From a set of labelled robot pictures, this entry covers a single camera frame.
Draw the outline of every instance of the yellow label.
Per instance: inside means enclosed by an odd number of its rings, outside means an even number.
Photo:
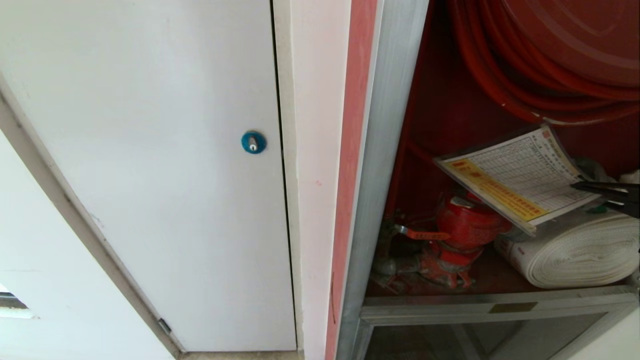
[[[480,190],[491,195],[503,206],[513,211],[513,213],[525,221],[530,221],[547,214],[547,211],[519,196],[502,183],[499,183],[468,159],[445,163],[445,166],[479,187]]]

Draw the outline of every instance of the door hinge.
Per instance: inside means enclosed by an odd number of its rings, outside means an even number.
[[[158,325],[160,325],[160,327],[162,328],[162,330],[167,334],[171,334],[171,328],[169,327],[169,325],[167,325],[166,321],[164,319],[158,319]]]

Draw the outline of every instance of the white rolled hose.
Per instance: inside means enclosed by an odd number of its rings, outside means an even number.
[[[610,284],[638,268],[638,219],[574,212],[543,225],[535,238],[495,241],[497,251],[539,288]]]

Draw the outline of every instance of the paper document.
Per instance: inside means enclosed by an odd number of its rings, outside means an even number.
[[[545,124],[498,145],[436,164],[529,234],[599,197],[573,189],[582,173]]]

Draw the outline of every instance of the fire hose cabinet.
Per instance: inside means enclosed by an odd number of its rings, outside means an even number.
[[[576,282],[598,256],[562,240],[575,266],[534,279],[496,241],[515,226],[433,161],[544,123],[585,174],[640,168],[638,3],[600,3],[378,1],[337,359],[571,359],[637,311],[637,263]],[[597,261],[637,252],[635,219],[587,211]]]

